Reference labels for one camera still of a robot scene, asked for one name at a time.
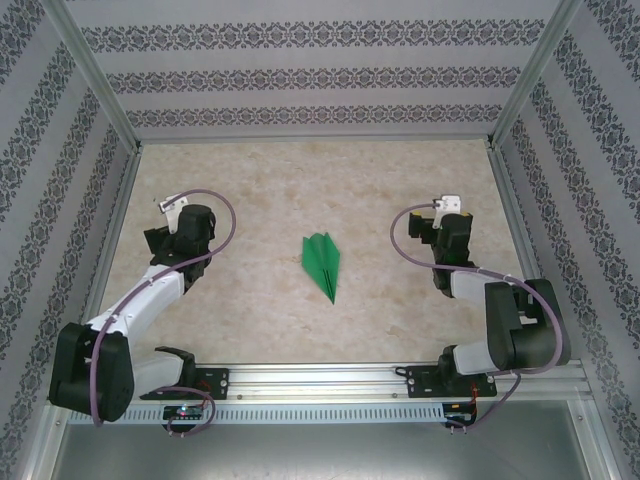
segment patterned wallpaper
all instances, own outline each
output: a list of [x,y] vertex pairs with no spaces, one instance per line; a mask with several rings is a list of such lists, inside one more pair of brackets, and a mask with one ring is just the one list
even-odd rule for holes
[[0,6],[0,479],[82,318],[129,154],[35,0]]
[[138,135],[166,141],[490,133],[557,0],[530,3],[67,5]]
[[639,33],[634,2],[584,2],[502,145],[623,478],[640,478]]

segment marble floor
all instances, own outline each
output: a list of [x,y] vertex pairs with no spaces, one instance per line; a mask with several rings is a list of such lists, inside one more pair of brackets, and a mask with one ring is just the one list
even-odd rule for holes
[[[103,309],[148,267],[143,230],[165,225],[157,202],[191,188],[225,195],[238,215],[233,242],[205,276],[162,313],[134,348],[191,351],[202,363],[436,360],[485,332],[482,307],[444,297],[431,272],[389,242],[395,214],[458,193],[474,215],[471,259],[520,275],[484,144],[473,141],[232,143],[145,146]],[[219,244],[229,231],[214,210]],[[398,228],[400,245],[431,251]],[[302,238],[329,232],[341,252],[336,303],[301,266]]]

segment paper airplane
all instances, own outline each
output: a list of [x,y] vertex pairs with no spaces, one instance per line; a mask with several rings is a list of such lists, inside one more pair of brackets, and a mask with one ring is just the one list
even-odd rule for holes
[[302,268],[334,304],[339,266],[340,252],[328,233],[316,233],[311,238],[302,239]]

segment purple cable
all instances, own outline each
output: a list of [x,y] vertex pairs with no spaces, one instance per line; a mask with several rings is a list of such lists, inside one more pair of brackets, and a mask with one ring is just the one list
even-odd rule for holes
[[205,401],[208,400],[209,403],[211,403],[211,415],[209,415],[209,418],[207,419],[207,421],[202,423],[202,424],[200,424],[200,425],[198,425],[197,427],[192,428],[188,432],[175,432],[175,431],[171,430],[171,424],[173,423],[173,421],[180,419],[180,417],[171,417],[169,419],[169,421],[167,422],[167,430],[169,431],[169,436],[170,437],[172,437],[174,434],[179,434],[180,438],[188,437],[189,435],[195,435],[196,433],[199,433],[202,430],[204,430],[205,428],[209,427],[211,425],[211,422],[213,422],[213,418],[216,416],[216,404],[213,401],[213,398],[211,397],[211,395],[209,395],[207,392],[203,392],[202,390],[198,390],[197,388],[161,387],[161,388],[158,388],[158,389],[154,390],[154,392],[155,393],[162,393],[162,392],[195,393],[197,395],[200,395],[202,398],[204,398]]
[[[522,380],[521,374],[533,375],[533,374],[537,374],[537,373],[544,373],[544,372],[550,370],[551,368],[553,368],[554,366],[556,366],[556,364],[558,363],[558,360],[560,359],[560,356],[562,355],[562,330],[560,328],[560,321],[558,320],[558,317],[556,316],[555,312],[551,308],[551,305],[549,305],[549,303],[538,292],[536,292],[533,288],[531,288],[529,285],[527,285],[526,283],[524,283],[522,280],[520,280],[518,278],[512,277],[510,275],[503,275],[502,273],[493,272],[491,270],[485,270],[485,269],[482,269],[482,268],[456,267],[456,266],[453,266],[453,265],[438,265],[438,264],[435,264],[435,263],[421,262],[420,260],[416,260],[415,258],[410,257],[406,252],[404,252],[400,248],[400,246],[398,245],[398,242],[396,241],[396,237],[395,237],[396,225],[398,224],[398,221],[400,220],[400,218],[402,218],[404,215],[406,215],[407,213],[409,213],[409,212],[411,212],[413,210],[418,210],[418,209],[421,209],[421,208],[435,208],[435,207],[436,207],[435,203],[424,203],[424,204],[421,204],[421,205],[414,205],[412,207],[405,208],[400,213],[398,213],[398,215],[396,215],[396,218],[394,218],[393,222],[391,222],[391,229],[389,231],[389,237],[391,238],[391,245],[393,245],[393,248],[395,248],[396,252],[398,252],[400,254],[400,256],[402,258],[404,258],[405,260],[408,260],[409,262],[413,263],[414,265],[418,265],[420,267],[427,267],[427,268],[437,269],[437,270],[451,270],[451,271],[454,271],[454,272],[457,271],[457,272],[480,273],[480,274],[486,275],[488,277],[492,277],[492,278],[495,278],[495,279],[498,279],[498,280],[502,280],[502,281],[511,282],[511,283],[517,285],[518,287],[524,289],[533,298],[535,298],[538,301],[538,303],[540,304],[540,306],[542,306],[544,311],[549,316],[549,319],[551,320],[551,324],[553,326],[553,332],[554,332],[555,338],[556,338],[556,346],[555,346],[555,350],[553,351],[553,356],[551,357],[549,362],[546,365],[544,365],[543,367],[531,368],[531,369],[525,369],[525,370],[512,370],[510,372],[495,372],[495,373],[493,373],[494,376],[496,376],[496,375],[508,375],[510,373],[514,373],[516,375],[516,382],[513,384],[511,389],[509,389],[509,391],[507,393],[505,393],[505,395],[498,402],[496,402],[495,404],[493,404],[491,406],[491,408],[489,408],[487,413],[485,413],[480,420],[475,422],[472,426],[469,426],[469,427],[465,428],[465,430],[472,430],[476,426],[481,425],[485,421],[485,419],[487,417],[492,415],[493,412],[495,412],[495,410],[498,407],[500,407],[502,404],[504,404],[504,402],[506,402],[507,399],[511,395],[513,395],[513,393],[518,388],[518,385],[520,385],[520,381]],[[455,421],[452,421],[452,420],[449,420],[449,423],[457,424],[460,428],[464,427],[464,425],[462,425],[461,423],[455,422]]]
[[[93,424],[96,427],[102,426],[102,420],[100,419],[100,414],[98,413],[98,393],[97,393],[97,371],[98,371],[98,360],[100,359],[100,345],[102,345],[102,340],[104,339],[104,336],[107,334],[107,330],[109,330],[109,326],[116,321],[115,317],[118,316],[120,312],[122,312],[124,307],[126,307],[127,304],[131,302],[131,300],[133,300],[136,295],[138,295],[142,290],[147,288],[156,280],[159,280],[160,278],[164,277],[168,273],[174,272],[182,267],[186,267],[188,265],[201,262],[202,260],[206,260],[220,253],[222,250],[224,250],[224,248],[227,245],[229,245],[229,242],[231,242],[231,239],[236,233],[236,212],[233,209],[233,206],[231,205],[229,200],[227,200],[225,197],[223,197],[219,193],[214,192],[212,190],[207,190],[204,188],[194,188],[193,190],[187,190],[186,192],[176,195],[171,200],[168,200],[166,203],[163,204],[163,207],[168,207],[169,205],[175,203],[177,200],[181,199],[182,197],[186,197],[187,195],[193,195],[195,193],[205,193],[207,195],[212,195],[218,198],[219,200],[221,200],[227,206],[227,208],[229,209],[229,213],[231,214],[231,231],[229,232],[229,236],[225,239],[224,242],[222,242],[222,244],[220,244],[220,246],[218,246],[211,252],[205,253],[204,255],[201,255],[196,258],[192,258],[191,260],[186,260],[184,262],[178,263],[173,267],[168,267],[165,270],[162,270],[160,273],[157,273],[156,275],[151,277],[151,280],[147,281],[146,283],[141,283],[140,285],[138,285],[126,297],[122,299],[122,301],[114,309],[111,316],[104,323],[104,325],[102,326],[102,329],[98,333],[98,337],[96,338],[96,343],[93,346],[93,351],[91,352],[91,366],[89,367],[89,405],[91,408],[91,418],[93,419]],[[167,389],[172,389],[172,388],[183,389],[187,387],[163,387],[163,391],[168,391]],[[199,395],[200,394],[203,396],[207,395],[206,392],[201,392],[200,390],[195,390],[195,389],[193,390],[195,393],[198,393]],[[211,399],[211,397],[207,398],[207,400],[210,400],[211,404],[213,405],[213,399]]]

